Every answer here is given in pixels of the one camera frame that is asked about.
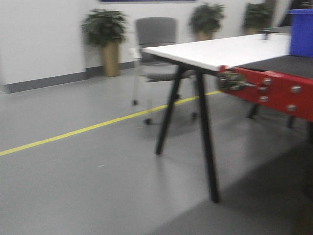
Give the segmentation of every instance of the black tabletop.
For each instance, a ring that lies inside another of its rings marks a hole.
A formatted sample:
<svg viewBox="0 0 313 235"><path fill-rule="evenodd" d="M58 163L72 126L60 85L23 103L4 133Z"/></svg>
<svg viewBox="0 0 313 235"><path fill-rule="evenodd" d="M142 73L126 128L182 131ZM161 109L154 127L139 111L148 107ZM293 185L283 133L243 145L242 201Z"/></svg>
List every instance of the black tabletop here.
<svg viewBox="0 0 313 235"><path fill-rule="evenodd" d="M262 60L237 67L256 70L281 72L308 79L313 79L313 58L286 55L273 59Z"/></svg>

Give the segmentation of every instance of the chair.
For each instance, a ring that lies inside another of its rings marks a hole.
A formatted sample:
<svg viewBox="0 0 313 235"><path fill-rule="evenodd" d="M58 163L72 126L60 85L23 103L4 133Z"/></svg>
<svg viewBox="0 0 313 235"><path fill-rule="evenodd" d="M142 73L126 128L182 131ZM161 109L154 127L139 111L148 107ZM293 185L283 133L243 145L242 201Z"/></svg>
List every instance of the chair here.
<svg viewBox="0 0 313 235"><path fill-rule="evenodd" d="M169 17L148 17L135 21L138 49L131 48L130 53L134 58L135 83L133 105L138 104L139 82L144 82L147 96L147 110L149 117L145 120L147 125L152 121L151 83L172 81L175 78L177 66L156 60L152 55L142 52L145 47L165 46L176 43L177 22ZM192 70L183 74L182 78L191 78Z"/></svg>

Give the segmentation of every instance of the red metal frame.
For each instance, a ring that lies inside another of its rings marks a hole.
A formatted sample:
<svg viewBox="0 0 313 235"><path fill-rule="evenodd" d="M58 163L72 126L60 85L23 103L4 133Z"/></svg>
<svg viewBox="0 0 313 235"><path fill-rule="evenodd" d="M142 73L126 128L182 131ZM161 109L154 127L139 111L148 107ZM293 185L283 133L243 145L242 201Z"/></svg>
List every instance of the red metal frame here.
<svg viewBox="0 0 313 235"><path fill-rule="evenodd" d="M220 72L224 71L226 68L222 66ZM273 71L259 72L243 68L231 68L231 71L244 75L247 83L256 86L243 87L238 91L223 92L291 116L313 121L313 79ZM272 80L271 84L263 84L264 79L268 78ZM291 88L294 86L299 86L300 91L292 92ZM294 111L288 110L290 105L294 105Z"/></svg>

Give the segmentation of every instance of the blue bin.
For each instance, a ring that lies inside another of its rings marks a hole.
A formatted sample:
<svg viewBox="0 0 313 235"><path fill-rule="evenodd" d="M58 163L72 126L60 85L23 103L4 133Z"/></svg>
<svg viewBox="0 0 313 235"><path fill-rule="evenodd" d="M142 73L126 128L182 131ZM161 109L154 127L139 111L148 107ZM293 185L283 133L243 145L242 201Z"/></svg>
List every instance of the blue bin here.
<svg viewBox="0 0 313 235"><path fill-rule="evenodd" d="M313 58L313 9L290 10L290 55Z"/></svg>

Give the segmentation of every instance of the gray baseboard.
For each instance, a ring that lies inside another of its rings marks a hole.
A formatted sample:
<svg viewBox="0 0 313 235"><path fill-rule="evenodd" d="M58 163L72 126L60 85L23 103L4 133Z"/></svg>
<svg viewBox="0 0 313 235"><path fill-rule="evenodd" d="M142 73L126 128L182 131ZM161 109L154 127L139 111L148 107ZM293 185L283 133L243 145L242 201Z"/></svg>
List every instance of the gray baseboard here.
<svg viewBox="0 0 313 235"><path fill-rule="evenodd" d="M121 70L131 69L134 67L133 61L120 63L119 68ZM102 76L103 75L103 67L102 66L96 66L96 67L90 67L86 68L86 76L87 78L91 78L94 76Z"/></svg>
<svg viewBox="0 0 313 235"><path fill-rule="evenodd" d="M120 64L121 70L130 69L133 67L134 67L133 62L126 62L126 63ZM82 81L82 80L91 78L93 76L101 76L101 75L103 75L102 66L97 66L97 67L92 67L92 68L86 68L86 72L7 84L5 85L5 88L6 90L8 90L9 93L22 92L22 91L27 91L27 90L36 89L36 88L49 87L49 86L54 86L54 85L59 85L59 84L64 84L64 83Z"/></svg>

